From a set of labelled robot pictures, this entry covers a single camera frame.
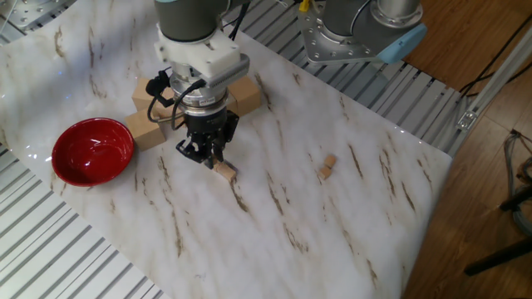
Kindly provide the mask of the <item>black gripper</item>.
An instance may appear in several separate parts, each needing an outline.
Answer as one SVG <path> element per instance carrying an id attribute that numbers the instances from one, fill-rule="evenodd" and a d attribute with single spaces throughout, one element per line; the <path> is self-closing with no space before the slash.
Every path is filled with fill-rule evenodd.
<path id="1" fill-rule="evenodd" d="M 226 108 L 207 116 L 186 115 L 187 136 L 191 141 L 181 140 L 176 149 L 185 158 L 212 169 L 213 156 L 219 162 L 224 162 L 226 143 L 233 139 L 238 123 L 239 116 Z"/>

